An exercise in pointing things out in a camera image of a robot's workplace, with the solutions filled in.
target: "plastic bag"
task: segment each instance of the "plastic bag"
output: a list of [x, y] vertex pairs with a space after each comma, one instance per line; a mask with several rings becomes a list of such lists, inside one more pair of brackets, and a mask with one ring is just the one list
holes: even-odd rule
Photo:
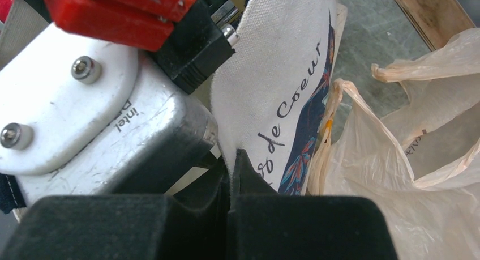
[[[400, 259], [480, 259], [480, 30], [372, 72], [400, 82], [410, 104], [380, 120], [353, 83], [336, 80], [321, 124], [329, 154], [313, 157], [309, 192], [372, 199]], [[330, 146], [343, 92], [352, 111]]]

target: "white stitching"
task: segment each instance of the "white stitching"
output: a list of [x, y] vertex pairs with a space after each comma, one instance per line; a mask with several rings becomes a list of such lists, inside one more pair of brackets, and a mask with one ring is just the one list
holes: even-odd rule
[[7, 182], [8, 182], [8, 186], [10, 188], [10, 192], [12, 192], [12, 197], [14, 198], [14, 202], [16, 204], [16, 208], [18, 208], [18, 202], [16, 202], [16, 199], [15, 199], [15, 193], [14, 193], [14, 190], [12, 188], [12, 184], [10, 183], [10, 179], [8, 179], [8, 175], [5, 175], [5, 177], [7, 178]]

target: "gray fabric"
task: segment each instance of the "gray fabric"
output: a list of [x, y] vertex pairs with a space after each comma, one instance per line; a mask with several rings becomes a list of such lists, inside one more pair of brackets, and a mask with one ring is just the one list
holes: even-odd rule
[[0, 33], [0, 70], [19, 54], [48, 23], [24, 0], [14, 0]]

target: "metal pin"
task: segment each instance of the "metal pin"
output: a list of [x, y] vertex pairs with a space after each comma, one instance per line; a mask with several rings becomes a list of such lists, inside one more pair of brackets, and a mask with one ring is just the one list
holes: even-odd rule
[[72, 64], [72, 76], [85, 84], [94, 83], [101, 75], [101, 65], [88, 56], [82, 56]]
[[227, 39], [227, 41], [228, 41], [228, 43], [230, 44], [231, 47], [233, 47], [238, 42], [238, 40], [240, 39], [237, 32], [235, 31], [235, 29], [230, 24], [226, 24], [222, 28], [222, 32], [224, 33], [224, 36]]
[[23, 150], [32, 141], [33, 129], [27, 125], [10, 123], [0, 133], [0, 144], [4, 148]]

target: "white canvas fabric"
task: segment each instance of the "white canvas fabric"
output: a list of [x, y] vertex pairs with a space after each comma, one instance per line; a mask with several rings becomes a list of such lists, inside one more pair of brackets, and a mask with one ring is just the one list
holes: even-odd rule
[[333, 64], [336, 0], [250, 0], [236, 54], [212, 82], [219, 145], [236, 149], [281, 194], [304, 191]]

